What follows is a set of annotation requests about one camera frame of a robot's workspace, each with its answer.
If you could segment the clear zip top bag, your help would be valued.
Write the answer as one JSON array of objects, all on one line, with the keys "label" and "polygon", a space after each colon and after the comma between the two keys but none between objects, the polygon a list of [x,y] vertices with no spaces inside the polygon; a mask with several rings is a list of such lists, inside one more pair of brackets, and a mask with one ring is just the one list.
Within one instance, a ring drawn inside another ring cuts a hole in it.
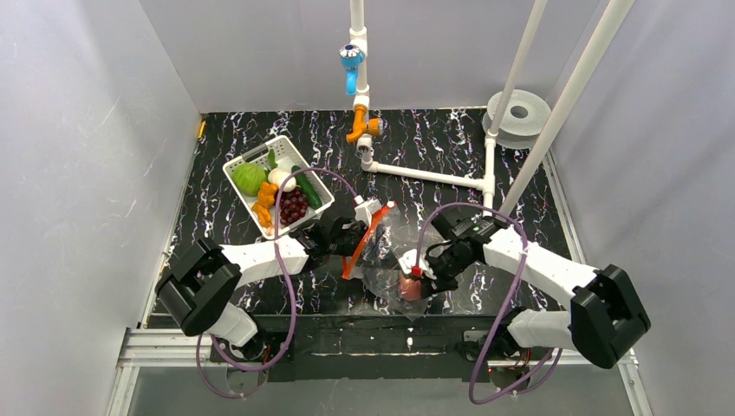
[{"label": "clear zip top bag", "polygon": [[412,321],[419,318],[425,314],[428,300],[407,302],[398,292],[400,279],[411,278],[402,274],[398,256],[416,249],[417,238],[418,232],[411,229],[396,202],[382,204],[356,252],[342,261],[341,277],[361,280],[365,289],[381,299],[391,312]]}]

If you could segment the fake green cucumber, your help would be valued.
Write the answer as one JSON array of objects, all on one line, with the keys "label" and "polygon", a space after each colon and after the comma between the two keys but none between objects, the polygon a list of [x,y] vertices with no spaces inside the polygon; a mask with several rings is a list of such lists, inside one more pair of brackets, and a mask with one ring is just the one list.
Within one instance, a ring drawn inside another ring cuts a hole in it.
[{"label": "fake green cucumber", "polygon": [[298,173],[295,175],[296,185],[300,190],[300,193],[304,196],[306,203],[312,209],[318,209],[322,207],[322,200],[319,194],[316,192],[314,186],[311,185],[305,173]]}]

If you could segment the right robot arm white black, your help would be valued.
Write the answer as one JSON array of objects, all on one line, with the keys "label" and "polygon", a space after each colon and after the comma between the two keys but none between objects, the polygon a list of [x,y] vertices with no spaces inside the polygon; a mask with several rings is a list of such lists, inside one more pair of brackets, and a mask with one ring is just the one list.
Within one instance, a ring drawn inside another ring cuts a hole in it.
[{"label": "right robot arm white black", "polygon": [[525,243],[520,232],[500,218],[440,213],[431,224],[444,239],[441,252],[434,255],[427,249],[419,261],[407,265],[421,281],[421,296],[456,289],[458,275],[481,263],[518,272],[521,280],[563,306],[561,311],[515,308],[503,313],[488,340],[494,354],[561,348],[609,369],[651,328],[628,273],[618,266],[600,269]]}]

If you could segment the fake purple grapes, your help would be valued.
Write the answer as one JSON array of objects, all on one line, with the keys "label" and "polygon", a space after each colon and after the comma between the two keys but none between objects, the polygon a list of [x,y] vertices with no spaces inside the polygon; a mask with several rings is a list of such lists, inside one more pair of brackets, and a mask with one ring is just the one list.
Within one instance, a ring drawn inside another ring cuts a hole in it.
[{"label": "fake purple grapes", "polygon": [[289,226],[304,218],[309,212],[309,203],[301,188],[285,192],[281,198],[279,209],[279,224]]}]

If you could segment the fake orange ginger root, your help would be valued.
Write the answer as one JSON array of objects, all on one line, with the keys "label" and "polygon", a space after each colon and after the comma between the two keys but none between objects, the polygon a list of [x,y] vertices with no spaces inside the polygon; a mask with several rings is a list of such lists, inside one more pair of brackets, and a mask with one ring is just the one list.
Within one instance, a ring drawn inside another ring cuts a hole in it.
[{"label": "fake orange ginger root", "polygon": [[257,192],[257,201],[251,209],[257,215],[258,223],[269,228],[273,225],[270,208],[275,204],[275,196],[278,192],[278,186],[270,182],[263,182]]}]

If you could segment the fake green cabbage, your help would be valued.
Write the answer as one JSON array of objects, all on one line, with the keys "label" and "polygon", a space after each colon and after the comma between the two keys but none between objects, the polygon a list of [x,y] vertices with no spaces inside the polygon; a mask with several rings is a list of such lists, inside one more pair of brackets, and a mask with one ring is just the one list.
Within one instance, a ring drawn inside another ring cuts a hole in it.
[{"label": "fake green cabbage", "polygon": [[261,184],[267,181],[266,170],[249,162],[235,167],[231,177],[236,188],[248,197],[256,197]]}]

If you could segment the fake red apple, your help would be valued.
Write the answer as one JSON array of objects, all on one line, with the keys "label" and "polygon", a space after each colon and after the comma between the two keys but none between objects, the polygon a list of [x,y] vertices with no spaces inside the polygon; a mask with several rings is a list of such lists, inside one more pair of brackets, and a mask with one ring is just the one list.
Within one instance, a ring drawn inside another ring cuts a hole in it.
[{"label": "fake red apple", "polygon": [[407,302],[414,302],[422,299],[422,283],[423,281],[421,279],[400,279],[398,288],[400,298]]}]

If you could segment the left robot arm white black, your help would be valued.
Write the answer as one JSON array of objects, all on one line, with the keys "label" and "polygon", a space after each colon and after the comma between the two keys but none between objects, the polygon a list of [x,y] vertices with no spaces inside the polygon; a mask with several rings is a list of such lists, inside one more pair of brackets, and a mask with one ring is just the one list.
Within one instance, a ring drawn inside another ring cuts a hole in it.
[{"label": "left robot arm white black", "polygon": [[321,267],[332,256],[348,257],[368,230],[358,219],[310,220],[277,240],[220,245],[201,238],[157,282],[155,293],[187,336],[213,335],[242,347],[257,324],[231,303],[247,284],[298,275]]}]

